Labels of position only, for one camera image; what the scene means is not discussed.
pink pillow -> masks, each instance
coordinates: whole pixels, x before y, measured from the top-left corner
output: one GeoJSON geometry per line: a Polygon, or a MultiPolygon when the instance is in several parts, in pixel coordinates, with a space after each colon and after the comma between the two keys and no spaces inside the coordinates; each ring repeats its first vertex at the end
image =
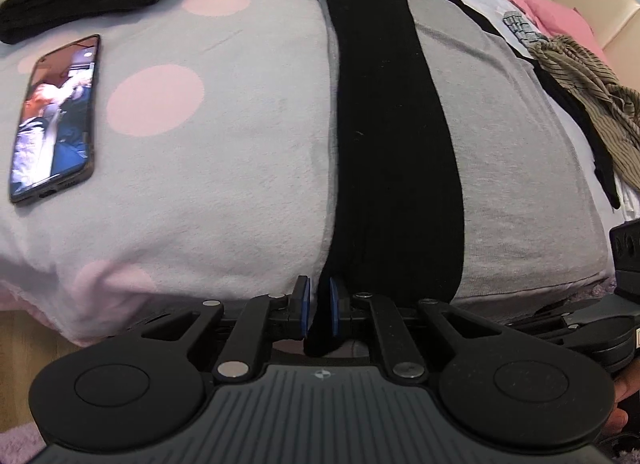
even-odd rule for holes
{"type": "Polygon", "coordinates": [[[569,35],[581,46],[595,54],[605,64],[609,60],[598,45],[593,31],[576,10],[552,0],[511,0],[548,37],[569,35]]]}

phone screen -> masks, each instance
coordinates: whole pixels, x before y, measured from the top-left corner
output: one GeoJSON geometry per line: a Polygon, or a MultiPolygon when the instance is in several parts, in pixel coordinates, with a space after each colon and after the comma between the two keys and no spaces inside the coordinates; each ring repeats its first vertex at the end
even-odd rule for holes
{"type": "Polygon", "coordinates": [[[97,35],[83,38],[36,62],[15,137],[12,200],[91,162],[91,92],[99,40],[97,35]]]}

polka dot blanket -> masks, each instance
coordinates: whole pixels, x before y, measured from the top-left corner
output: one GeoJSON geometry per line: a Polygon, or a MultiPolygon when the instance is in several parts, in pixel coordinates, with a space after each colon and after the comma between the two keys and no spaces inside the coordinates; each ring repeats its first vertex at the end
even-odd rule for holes
{"type": "MultiPolygon", "coordinates": [[[[511,35],[508,0],[465,1],[511,35]]],[[[318,2],[160,0],[0,46],[7,170],[34,61],[96,33],[95,172],[28,207],[0,200],[0,308],[82,345],[167,299],[232,307],[316,280],[336,162],[318,2]]]]}

wooden floor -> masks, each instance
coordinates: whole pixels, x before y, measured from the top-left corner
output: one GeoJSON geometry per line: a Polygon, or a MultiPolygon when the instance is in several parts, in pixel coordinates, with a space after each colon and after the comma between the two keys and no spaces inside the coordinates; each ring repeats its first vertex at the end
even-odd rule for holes
{"type": "Polygon", "coordinates": [[[77,349],[24,311],[0,312],[0,432],[32,420],[31,381],[47,364],[77,349]]]}

leather headboard panel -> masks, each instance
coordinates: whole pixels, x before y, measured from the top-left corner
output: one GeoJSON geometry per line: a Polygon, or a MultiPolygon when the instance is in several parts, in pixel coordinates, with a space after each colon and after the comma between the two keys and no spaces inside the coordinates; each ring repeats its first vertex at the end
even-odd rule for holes
{"type": "Polygon", "coordinates": [[[638,11],[636,0],[554,0],[568,8],[576,8],[590,24],[601,46],[608,44],[638,11]]]}
{"type": "Polygon", "coordinates": [[[605,47],[622,85],[640,91],[640,10],[605,47]]]}

